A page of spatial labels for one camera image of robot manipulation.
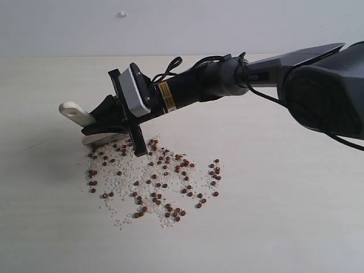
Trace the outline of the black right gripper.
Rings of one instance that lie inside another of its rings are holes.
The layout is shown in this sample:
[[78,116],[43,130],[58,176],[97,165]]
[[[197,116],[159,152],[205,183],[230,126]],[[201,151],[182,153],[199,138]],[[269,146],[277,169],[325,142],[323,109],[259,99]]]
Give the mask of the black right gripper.
[[[102,133],[128,133],[134,148],[134,155],[137,157],[146,155],[147,145],[143,136],[140,124],[150,121],[154,118],[167,114],[166,104],[159,91],[158,83],[162,82],[169,71],[156,75],[150,82],[145,76],[148,90],[151,95],[151,112],[142,117],[134,116],[127,108],[125,99],[122,94],[121,85],[118,76],[121,74],[118,69],[108,72],[114,86],[116,96],[107,95],[105,99],[90,112],[90,115],[97,121],[85,126],[81,132],[84,135],[102,134]],[[122,122],[102,121],[104,119],[115,119]]]

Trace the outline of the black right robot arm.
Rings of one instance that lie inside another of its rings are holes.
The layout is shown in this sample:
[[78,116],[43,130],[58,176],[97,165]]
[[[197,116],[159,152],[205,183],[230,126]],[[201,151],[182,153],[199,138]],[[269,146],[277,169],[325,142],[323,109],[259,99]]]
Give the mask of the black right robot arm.
[[85,136],[130,136],[136,156],[147,152],[140,125],[196,102],[259,93],[275,88],[273,101],[307,129],[357,150],[363,139],[363,43],[333,43],[249,62],[244,54],[208,56],[186,71],[174,58],[163,73],[149,78],[135,63],[109,72],[115,95],[107,96],[83,125]]

